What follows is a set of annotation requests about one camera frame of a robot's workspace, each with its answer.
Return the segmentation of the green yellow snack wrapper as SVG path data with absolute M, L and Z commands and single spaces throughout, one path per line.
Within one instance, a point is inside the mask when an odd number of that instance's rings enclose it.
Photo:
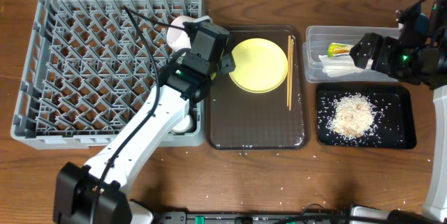
M 350 53 L 353 45 L 343 43 L 331 43 L 328 46 L 328 57 L 339 57 Z

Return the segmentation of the yellow round plate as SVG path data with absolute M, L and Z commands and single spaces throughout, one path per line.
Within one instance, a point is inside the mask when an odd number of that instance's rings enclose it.
M 233 51 L 235 70 L 231 80 L 254 94 L 270 92 L 286 79 L 286 54 L 276 43 L 264 38 L 250 38 L 238 43 Z

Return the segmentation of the wooden chopstick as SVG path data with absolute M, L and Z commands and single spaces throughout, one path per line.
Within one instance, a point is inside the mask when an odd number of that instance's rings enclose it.
M 288 35 L 288 49 L 287 49 L 287 76 L 286 76 L 286 106 L 289 107 L 289 82 L 290 82 L 290 52 L 291 52 L 291 36 Z
M 294 41 L 293 38 L 291 37 L 291 52 L 290 52 L 290 72 L 289 72 L 289 76 L 290 76 L 290 82 L 289 82 L 289 91 L 290 91 L 290 96 L 289 96 L 289 107 L 288 110 L 291 111 L 292 110 L 292 97 L 293 97 L 293 53 L 294 53 Z

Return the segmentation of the white plastic cup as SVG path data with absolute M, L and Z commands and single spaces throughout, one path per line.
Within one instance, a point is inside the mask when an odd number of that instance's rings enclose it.
M 186 115 L 172 130 L 173 134 L 188 133 L 194 126 L 193 118 L 190 114 Z

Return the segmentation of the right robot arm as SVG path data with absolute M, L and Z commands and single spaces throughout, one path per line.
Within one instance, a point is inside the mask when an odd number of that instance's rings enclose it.
M 358 68 L 371 69 L 409 84 L 426 84 L 433 91 L 436 117 L 434 162 L 422 215 L 446 222 L 446 0 L 435 0 L 430 16 L 420 0 L 397 10 L 399 38 L 366 33 L 349 55 Z

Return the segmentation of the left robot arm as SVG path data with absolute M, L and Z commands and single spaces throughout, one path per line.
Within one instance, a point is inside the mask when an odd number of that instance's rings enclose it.
M 154 214 L 127 195 L 167 134 L 207 97 L 218 74 L 234 71 L 234 37 L 208 21 L 186 22 L 191 47 L 176 51 L 158 72 L 143 106 L 116 138 L 82 167 L 57 175 L 55 223 L 152 223 Z

